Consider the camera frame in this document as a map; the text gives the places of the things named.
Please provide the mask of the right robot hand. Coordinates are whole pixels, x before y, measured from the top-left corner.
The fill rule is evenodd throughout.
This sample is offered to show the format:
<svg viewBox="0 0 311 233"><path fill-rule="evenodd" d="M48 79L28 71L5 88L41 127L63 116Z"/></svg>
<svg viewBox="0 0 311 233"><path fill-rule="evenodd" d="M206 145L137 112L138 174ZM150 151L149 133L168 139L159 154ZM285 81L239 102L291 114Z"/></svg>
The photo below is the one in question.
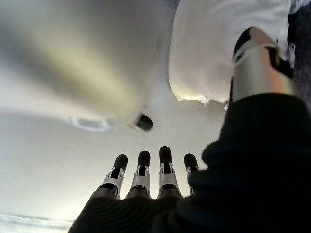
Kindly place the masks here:
<svg viewBox="0 0 311 233"><path fill-rule="evenodd" d="M257 27L236 42L217 141L190 170L193 193L114 200L98 188L72 233L308 233L311 116L277 44Z"/></svg>

